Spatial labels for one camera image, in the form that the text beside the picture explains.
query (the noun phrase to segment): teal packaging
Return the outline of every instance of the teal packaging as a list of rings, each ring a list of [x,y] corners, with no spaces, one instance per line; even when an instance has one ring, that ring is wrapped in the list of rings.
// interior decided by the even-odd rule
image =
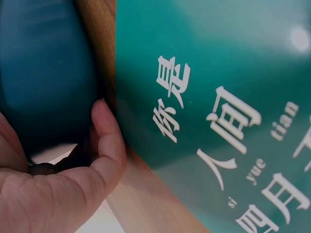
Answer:
[[[125,140],[213,233],[311,229],[311,1],[119,0]]]
[[[80,142],[98,92],[74,1],[0,3],[1,112],[28,157],[59,143]]]

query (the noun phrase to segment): hand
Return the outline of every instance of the hand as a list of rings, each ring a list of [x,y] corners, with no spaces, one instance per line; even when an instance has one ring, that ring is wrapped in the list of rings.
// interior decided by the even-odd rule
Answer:
[[[1,233],[74,233],[115,188],[126,166],[119,126],[103,100],[91,115],[84,145],[55,166],[29,167],[17,134],[0,114]],[[89,167],[82,166],[88,161]]]

